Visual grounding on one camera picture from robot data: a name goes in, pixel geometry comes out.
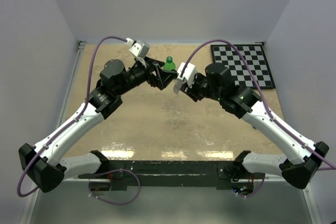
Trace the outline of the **green plastic bottle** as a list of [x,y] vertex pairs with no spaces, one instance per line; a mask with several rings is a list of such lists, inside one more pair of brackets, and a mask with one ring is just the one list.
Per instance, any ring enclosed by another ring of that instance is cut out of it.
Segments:
[[176,65],[175,65],[174,61],[172,61],[172,62],[165,61],[163,69],[167,70],[167,71],[172,71],[172,70],[176,69]]

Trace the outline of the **green bottle cap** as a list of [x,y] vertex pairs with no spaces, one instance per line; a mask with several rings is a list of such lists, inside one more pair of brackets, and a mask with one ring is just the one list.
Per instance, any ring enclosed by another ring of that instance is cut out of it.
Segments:
[[167,62],[172,62],[172,61],[173,61],[173,58],[172,58],[171,56],[168,56],[168,57],[166,58],[166,61],[167,61]]

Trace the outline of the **clear Pepsi bottle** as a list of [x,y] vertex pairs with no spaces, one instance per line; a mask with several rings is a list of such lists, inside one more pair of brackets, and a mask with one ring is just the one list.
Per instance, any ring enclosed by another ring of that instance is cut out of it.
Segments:
[[173,87],[173,92],[174,92],[176,95],[179,94],[182,85],[183,85],[183,81],[175,80],[175,82],[174,82],[174,87]]

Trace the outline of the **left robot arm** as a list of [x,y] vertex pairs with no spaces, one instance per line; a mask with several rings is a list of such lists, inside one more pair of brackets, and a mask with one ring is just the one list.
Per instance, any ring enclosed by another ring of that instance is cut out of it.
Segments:
[[19,149],[22,169],[47,193],[64,179],[84,174],[103,178],[108,174],[109,161],[99,151],[84,156],[65,158],[68,150],[93,127],[107,119],[121,104],[121,96],[146,82],[160,90],[165,89],[178,74],[163,69],[164,62],[145,58],[128,69],[119,59],[106,62],[100,72],[96,88],[89,93],[88,101],[64,123],[35,145],[24,144]]

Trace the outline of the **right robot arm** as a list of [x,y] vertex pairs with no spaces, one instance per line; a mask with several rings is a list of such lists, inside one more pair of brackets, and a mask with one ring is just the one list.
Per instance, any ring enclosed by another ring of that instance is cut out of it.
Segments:
[[235,159],[234,173],[239,178],[263,173],[281,176],[291,186],[305,189],[329,147],[314,142],[266,110],[260,95],[246,86],[236,85],[231,71],[221,63],[212,63],[201,74],[191,63],[181,63],[178,70],[182,91],[193,101],[203,98],[217,101],[228,113],[255,127],[271,140],[281,155],[241,152]]

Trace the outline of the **black white chessboard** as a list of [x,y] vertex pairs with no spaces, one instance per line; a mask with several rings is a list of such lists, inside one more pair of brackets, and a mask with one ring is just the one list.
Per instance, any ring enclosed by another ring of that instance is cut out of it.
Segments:
[[214,63],[221,63],[231,71],[236,85],[257,89],[254,77],[262,90],[274,89],[275,83],[262,44],[211,45]]

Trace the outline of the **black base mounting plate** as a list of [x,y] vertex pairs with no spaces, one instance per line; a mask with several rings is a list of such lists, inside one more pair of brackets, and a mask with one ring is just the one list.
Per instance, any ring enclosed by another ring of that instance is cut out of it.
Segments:
[[95,174],[79,175],[80,179],[102,179],[111,190],[126,190],[140,185],[145,187],[215,187],[230,190],[234,182],[250,178],[262,179],[262,173],[252,175],[235,161],[132,161],[110,160]]

